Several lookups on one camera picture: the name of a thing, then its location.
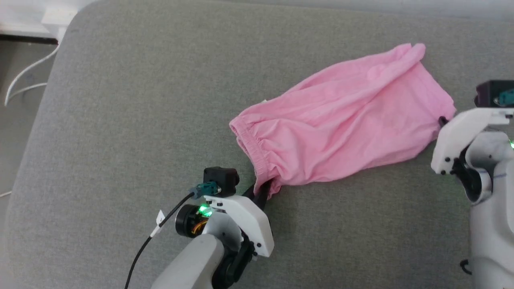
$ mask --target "orange wire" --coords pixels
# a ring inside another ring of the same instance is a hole
[[[205,223],[207,223],[208,219],[207,220],[204,220],[204,221],[201,221],[200,223],[196,224],[196,226],[194,226],[193,228],[193,234],[196,234],[196,231],[198,231],[198,229],[200,227],[202,227],[202,225],[204,225]]]

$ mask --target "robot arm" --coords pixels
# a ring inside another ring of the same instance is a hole
[[[490,124],[509,124],[514,99],[495,85],[478,86],[475,103],[481,107],[444,124],[431,163],[436,173],[455,175],[471,201],[469,265],[475,289],[514,288],[514,151],[505,133],[484,131]]]
[[[205,198],[209,208],[184,205],[179,210],[175,228],[193,240],[156,279],[152,289],[226,289],[239,281],[252,259],[271,255],[273,235],[262,211],[270,182],[257,196],[253,186],[243,195],[233,195],[239,176],[232,170],[217,167],[204,171],[205,183],[192,190]],[[206,190],[211,180],[217,189]]]

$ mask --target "pink shorts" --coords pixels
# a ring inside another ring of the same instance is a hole
[[[329,182],[408,160],[451,119],[453,100],[420,63],[424,44],[332,65],[230,122],[251,159],[255,191]]]

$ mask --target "black cable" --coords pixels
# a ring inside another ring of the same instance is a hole
[[[143,246],[139,249],[139,252],[137,252],[136,257],[134,258],[134,261],[132,262],[132,266],[130,267],[130,271],[128,272],[127,282],[125,283],[125,289],[128,289],[128,287],[129,287],[130,278],[132,277],[132,271],[134,271],[134,267],[136,266],[137,259],[139,259],[139,256],[141,255],[143,250],[146,248],[146,246],[148,245],[148,243],[150,242],[151,239],[152,239],[152,237],[148,237],[148,239],[144,242]]]
[[[180,208],[187,200],[189,200],[190,197],[194,196],[194,193],[189,193],[187,196],[185,196],[182,201],[180,201],[176,206],[175,208],[173,208],[173,210],[170,211],[170,213],[166,216],[166,218],[164,218],[164,220],[162,220],[162,222],[159,224],[159,227],[162,227],[164,225],[164,223],[166,223],[170,218],[171,216],[175,213],[176,210],[178,210],[178,208]]]
[[[464,271],[464,273],[472,275],[471,271],[466,269],[466,266],[469,265],[468,259],[462,260],[459,265],[461,266],[462,271]]]
[[[178,210],[178,208],[180,208],[187,200],[189,200],[189,198],[191,198],[192,196],[194,196],[194,193],[189,193],[187,196],[185,196],[182,201],[180,201],[176,206],[175,208],[173,208],[170,213],[168,213],[168,215],[166,216],[166,218],[164,218],[164,220],[162,220],[162,222],[160,222],[159,224],[159,227],[162,227],[170,218],[171,216]],[[148,243],[150,242],[150,240],[152,239],[152,237],[148,237],[147,240],[144,242],[144,244],[141,246],[141,248],[139,249],[139,251],[137,252],[136,254],[136,257],[134,258],[134,261],[132,262],[132,266],[130,267],[130,271],[128,272],[128,277],[127,277],[127,282],[125,283],[125,289],[128,289],[129,287],[129,283],[130,283],[130,278],[132,277],[132,271],[134,271],[134,267],[136,266],[136,263],[137,263],[137,260],[139,259],[139,256],[141,255],[141,253],[143,252],[143,250],[146,248],[146,246],[148,245]]]

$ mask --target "sofa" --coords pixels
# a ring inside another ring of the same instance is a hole
[[[514,26],[466,19],[209,0],[112,0],[66,31],[9,204],[7,266],[34,289],[123,288],[132,260],[203,169],[252,163],[228,123],[337,62],[424,43],[425,68],[473,107],[474,88],[514,75]],[[285,186],[265,212],[270,258],[233,288],[469,288],[467,201],[415,159],[330,183]],[[130,288],[190,242],[169,222]]]

